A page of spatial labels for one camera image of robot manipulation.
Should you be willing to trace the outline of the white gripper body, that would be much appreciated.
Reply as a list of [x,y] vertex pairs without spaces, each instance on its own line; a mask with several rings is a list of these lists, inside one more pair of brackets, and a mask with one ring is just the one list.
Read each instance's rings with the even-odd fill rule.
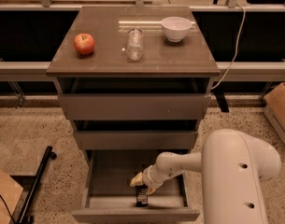
[[143,183],[149,188],[157,189],[165,181],[165,175],[161,172],[156,165],[151,165],[146,168],[143,173]]

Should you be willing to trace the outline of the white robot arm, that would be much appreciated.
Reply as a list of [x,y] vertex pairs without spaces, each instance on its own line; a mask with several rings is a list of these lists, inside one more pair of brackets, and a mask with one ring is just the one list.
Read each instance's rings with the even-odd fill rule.
[[211,133],[200,152],[163,152],[132,178],[152,194],[188,171],[202,177],[205,224],[268,224],[260,183],[280,172],[278,152],[264,140],[233,129]]

